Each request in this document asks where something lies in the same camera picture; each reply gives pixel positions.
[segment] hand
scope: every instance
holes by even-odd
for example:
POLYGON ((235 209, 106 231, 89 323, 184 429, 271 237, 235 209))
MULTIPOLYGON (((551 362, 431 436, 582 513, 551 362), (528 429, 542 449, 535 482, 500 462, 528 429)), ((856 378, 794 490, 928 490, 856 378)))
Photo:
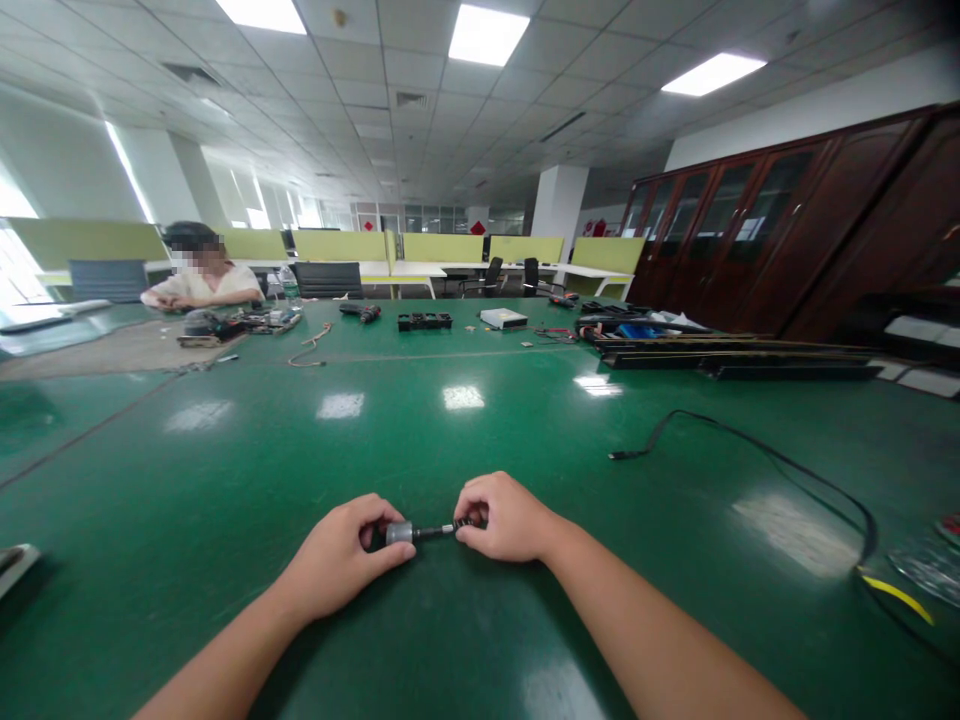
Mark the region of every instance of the hand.
POLYGON ((502 471, 464 485, 453 517, 485 521, 483 530, 469 525, 457 530, 457 540, 488 558, 508 562, 542 560, 565 522, 502 471))
POLYGON ((410 543, 367 552, 374 528, 383 533, 392 522, 403 522, 403 515, 376 494, 335 507, 313 528, 268 592, 304 624, 332 615, 373 580, 417 554, 410 543))

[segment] white device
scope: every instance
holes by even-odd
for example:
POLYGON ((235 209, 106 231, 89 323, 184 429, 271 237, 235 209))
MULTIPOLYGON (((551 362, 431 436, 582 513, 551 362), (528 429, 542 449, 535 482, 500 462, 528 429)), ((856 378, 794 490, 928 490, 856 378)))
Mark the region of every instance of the white device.
POLYGON ((40 551, 33 545, 15 545, 0 549, 0 598, 40 559, 40 551))
POLYGON ((481 310, 480 319, 487 325, 493 325, 498 330, 508 327, 521 327, 527 324, 527 316, 521 315, 513 310, 506 308, 496 308, 495 310, 481 310))

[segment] power drill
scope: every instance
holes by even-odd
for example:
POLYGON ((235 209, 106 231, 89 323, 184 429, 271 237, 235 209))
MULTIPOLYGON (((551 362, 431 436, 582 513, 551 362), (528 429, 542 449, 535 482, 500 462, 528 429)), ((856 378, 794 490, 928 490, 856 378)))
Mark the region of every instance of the power drill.
POLYGON ((363 305, 355 305, 353 303, 342 303, 340 305, 340 312, 344 315, 359 315, 360 322, 366 325, 380 317, 380 306, 367 305, 364 307, 363 305))
POLYGON ((577 306, 577 300, 580 299, 578 293, 567 293, 566 295, 551 295, 550 302, 554 305, 562 305, 565 308, 575 308, 577 306))

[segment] green desk partition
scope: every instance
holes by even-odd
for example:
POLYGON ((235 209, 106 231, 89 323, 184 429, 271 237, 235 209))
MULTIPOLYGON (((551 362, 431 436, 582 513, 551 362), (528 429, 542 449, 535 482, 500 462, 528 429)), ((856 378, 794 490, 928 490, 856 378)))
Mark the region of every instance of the green desk partition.
POLYGON ((393 266, 397 263, 397 234, 393 230, 385 230, 383 239, 387 244, 387 264, 390 266, 390 272, 392 273, 393 266))
POLYGON ((506 237, 490 238, 490 257, 502 257, 504 262, 522 262, 535 257, 540 262, 560 262, 563 238, 506 237))
POLYGON ((293 243, 302 262, 387 259, 383 233, 294 230, 293 243))
POLYGON ((253 230, 249 228, 219 228, 227 253, 238 260, 287 260, 283 237, 279 230, 253 230))
POLYGON ((644 238, 577 238, 573 264, 633 275, 644 238))
POLYGON ((403 259, 410 262, 481 262, 483 238, 479 235, 405 233, 403 259))
POLYGON ((157 228, 142 223, 8 218, 41 270, 66 270, 71 260, 166 260, 157 228))

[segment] forearm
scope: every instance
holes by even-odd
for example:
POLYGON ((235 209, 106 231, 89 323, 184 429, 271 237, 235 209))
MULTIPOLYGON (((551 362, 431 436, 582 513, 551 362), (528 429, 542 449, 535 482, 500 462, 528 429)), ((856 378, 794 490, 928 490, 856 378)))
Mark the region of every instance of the forearm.
POLYGON ((763 676, 613 553, 573 523, 562 523, 543 561, 639 717, 803 717, 763 676))
POLYGON ((304 627, 275 593, 254 600, 135 716, 136 720, 244 718, 304 627))

